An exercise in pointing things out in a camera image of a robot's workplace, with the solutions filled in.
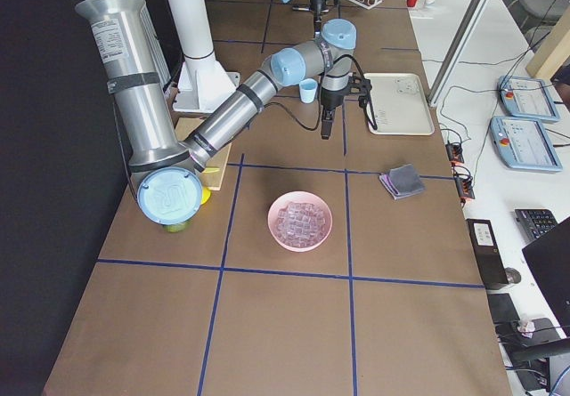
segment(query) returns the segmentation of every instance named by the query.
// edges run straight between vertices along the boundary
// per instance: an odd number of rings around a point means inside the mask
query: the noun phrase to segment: blue tablet device
[[[508,167],[559,172],[560,159],[537,118],[493,117],[491,133],[499,156]]]
[[[503,76],[498,86],[502,103],[511,116],[533,117],[546,123],[560,120],[544,80]]]

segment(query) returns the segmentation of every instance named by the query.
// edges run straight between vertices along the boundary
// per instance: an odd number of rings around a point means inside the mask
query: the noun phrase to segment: white cylinder
[[[168,0],[192,82],[197,70],[212,71],[214,45],[204,0]]]

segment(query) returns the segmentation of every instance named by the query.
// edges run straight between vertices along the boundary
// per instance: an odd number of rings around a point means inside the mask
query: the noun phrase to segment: blue cable
[[[554,383],[554,387],[552,387],[552,390],[549,393],[549,396],[554,396],[556,394],[555,391],[558,388],[558,385],[562,382],[562,379],[568,373],[568,371],[570,371],[570,365],[568,365],[566,369],[562,371],[562,374],[558,376],[556,382]]]

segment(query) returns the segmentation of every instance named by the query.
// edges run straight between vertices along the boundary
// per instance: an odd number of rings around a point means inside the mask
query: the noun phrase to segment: black keyboard
[[[558,224],[548,209],[515,209],[515,214],[530,240],[539,238]]]

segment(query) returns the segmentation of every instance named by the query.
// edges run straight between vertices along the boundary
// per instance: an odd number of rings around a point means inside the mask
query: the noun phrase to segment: pink bowl
[[[277,214],[281,209],[288,206],[289,203],[309,203],[311,205],[317,206],[324,212],[324,237],[312,246],[308,247],[293,247],[285,245],[277,237]],[[285,193],[280,198],[275,200],[271,207],[269,208],[269,213],[267,214],[267,225],[269,226],[269,231],[273,238],[284,248],[293,252],[306,252],[311,249],[315,249],[322,242],[326,240],[332,230],[332,213],[330,212],[329,206],[324,203],[324,200],[315,196],[313,193],[307,193],[306,191],[291,191],[290,193]]]

